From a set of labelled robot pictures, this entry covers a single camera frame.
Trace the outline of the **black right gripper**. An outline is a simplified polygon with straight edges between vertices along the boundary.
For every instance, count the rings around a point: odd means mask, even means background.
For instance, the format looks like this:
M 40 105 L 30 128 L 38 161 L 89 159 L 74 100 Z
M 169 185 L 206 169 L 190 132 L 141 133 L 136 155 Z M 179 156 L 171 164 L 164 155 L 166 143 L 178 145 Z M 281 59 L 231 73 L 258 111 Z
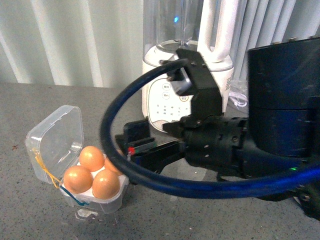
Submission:
M 187 118 L 165 123 L 163 130 L 178 140 L 157 144 L 147 119 L 126 123 L 115 141 L 127 160 L 160 174 L 183 157 L 193 167 L 223 176 L 258 178 L 265 175 L 264 154 L 249 133 L 247 117 L 211 116 L 190 126 Z

